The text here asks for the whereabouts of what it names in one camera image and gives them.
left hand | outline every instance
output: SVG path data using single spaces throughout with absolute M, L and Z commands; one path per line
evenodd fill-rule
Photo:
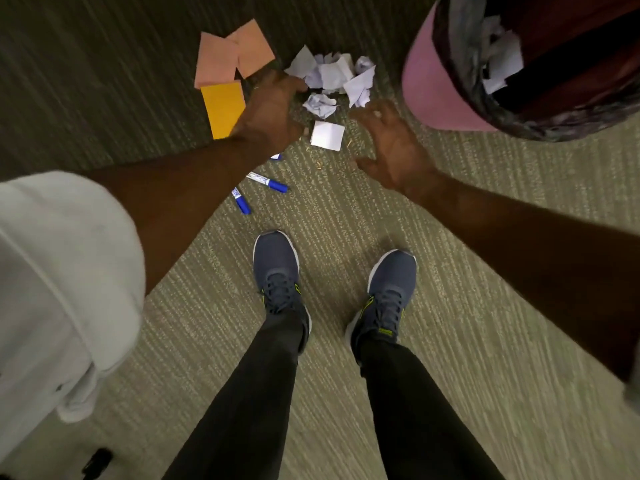
M 296 93 L 307 90 L 304 80 L 284 72 L 269 71 L 251 95 L 231 136 L 255 144 L 265 161 L 282 153 L 304 131 L 302 124 L 289 117 L 289 106 Z

crumpled paper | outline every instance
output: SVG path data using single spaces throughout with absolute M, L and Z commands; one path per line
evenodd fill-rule
M 331 99 L 324 94 L 311 94 L 302 106 L 311 114 L 315 114 L 318 118 L 325 120 L 338 109 L 336 104 L 337 101 L 335 99 Z
M 322 89 L 322 95 L 347 94 L 349 107 L 364 107 L 370 100 L 375 69 L 375 64 L 364 55 L 354 64 L 350 54 L 336 52 L 313 55 L 305 45 L 285 72 L 304 79 L 310 89 Z M 326 103 L 330 98 L 313 96 L 305 103 L 310 112 L 321 118 L 335 112 L 336 106 Z

white sticky note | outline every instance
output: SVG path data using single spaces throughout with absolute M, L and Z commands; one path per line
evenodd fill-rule
M 331 99 L 324 94 L 311 94 L 307 102 L 302 104 L 302 106 L 311 114 L 325 120 L 338 109 L 336 104 L 337 101 L 335 99 Z
M 311 144 L 327 150 L 339 152 L 342 147 L 344 126 L 334 125 L 326 121 L 316 121 L 314 132 L 311 135 Z
M 344 90 L 347 91 L 349 97 L 349 107 L 356 104 L 365 89 L 371 89 L 373 87 L 373 76 L 375 73 L 376 66 L 373 66 L 371 69 L 364 71 L 362 74 L 344 83 Z
M 316 59 L 308 47 L 305 45 L 296 58 L 293 59 L 293 62 L 289 66 L 289 68 L 284 69 L 289 75 L 294 77 L 299 77 L 300 79 L 304 79 L 310 72 L 318 67 Z

black object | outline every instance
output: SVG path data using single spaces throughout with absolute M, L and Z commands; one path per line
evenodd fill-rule
M 163 480 L 278 478 L 302 334 L 294 312 L 267 317 Z M 389 480 L 504 480 L 409 349 L 361 343 Z
M 100 475 L 107 469 L 112 459 L 113 453 L 110 450 L 107 448 L 98 449 L 82 469 L 84 480 L 100 478 Z

hand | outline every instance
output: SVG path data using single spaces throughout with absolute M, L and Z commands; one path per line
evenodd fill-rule
M 307 90 L 304 80 L 269 71 L 251 95 L 231 135 L 254 143 L 265 161 L 282 153 L 304 131 L 302 124 L 289 117 L 289 105 L 296 93 Z
M 409 196 L 428 185 L 428 177 L 437 173 L 427 150 L 391 101 L 371 101 L 352 110 L 349 117 L 371 133 L 376 147 L 375 160 L 358 158 L 356 163 L 384 188 Z

